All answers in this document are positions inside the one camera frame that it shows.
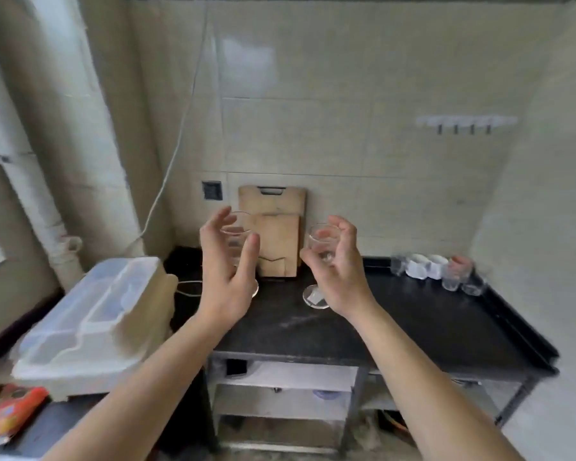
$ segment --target plastic container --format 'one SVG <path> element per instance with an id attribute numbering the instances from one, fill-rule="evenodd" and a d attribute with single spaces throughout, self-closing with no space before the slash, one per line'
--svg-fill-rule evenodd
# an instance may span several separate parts
<path id="1" fill-rule="evenodd" d="M 12 376 L 58 401 L 111 391 L 166 339 L 176 287 L 157 257 L 97 264 L 21 341 Z"/>

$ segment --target right hand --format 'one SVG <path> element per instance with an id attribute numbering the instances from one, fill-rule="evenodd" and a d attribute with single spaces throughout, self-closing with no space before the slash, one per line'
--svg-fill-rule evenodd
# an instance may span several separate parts
<path id="1" fill-rule="evenodd" d="M 335 259 L 329 265 L 309 248 L 301 250 L 301 258 L 314 274 L 324 298 L 338 314 L 351 320 L 360 311 L 376 304 L 367 284 L 361 254 L 356 247 L 356 227 L 346 219 L 330 215 L 329 224 L 341 231 Z"/>

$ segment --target drain pipe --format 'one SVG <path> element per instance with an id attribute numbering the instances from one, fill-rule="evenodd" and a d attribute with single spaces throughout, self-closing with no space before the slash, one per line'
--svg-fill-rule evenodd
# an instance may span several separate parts
<path id="1" fill-rule="evenodd" d="M 77 251 L 81 239 L 66 233 L 13 100 L 0 72 L 0 165 L 17 193 L 32 230 L 42 244 L 60 285 L 70 291 L 83 278 Z"/>

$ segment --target wine glass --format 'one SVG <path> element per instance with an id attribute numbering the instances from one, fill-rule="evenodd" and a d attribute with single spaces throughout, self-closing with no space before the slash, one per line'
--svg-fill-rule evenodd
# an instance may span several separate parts
<path id="1" fill-rule="evenodd" d="M 226 238 L 228 253 L 236 268 L 239 266 L 243 245 L 246 243 L 247 237 L 252 233 L 253 217 L 248 212 L 234 211 L 226 217 L 226 220 L 231 223 L 224 225 L 220 231 Z M 256 291 L 252 297 L 258 293 L 258 288 L 258 281 L 256 281 Z"/>
<path id="2" fill-rule="evenodd" d="M 339 243 L 341 231 L 334 225 L 317 223 L 307 231 L 305 243 L 323 262 L 332 263 Z M 303 291 L 303 300 L 314 309 L 326 309 L 329 304 L 318 285 L 310 285 Z"/>

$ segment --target orange package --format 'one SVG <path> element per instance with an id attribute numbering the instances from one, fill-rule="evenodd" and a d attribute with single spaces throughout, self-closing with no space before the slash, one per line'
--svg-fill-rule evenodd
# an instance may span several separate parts
<path id="1" fill-rule="evenodd" d="M 4 385 L 0 390 L 0 445 L 11 440 L 47 395 L 42 387 Z"/>

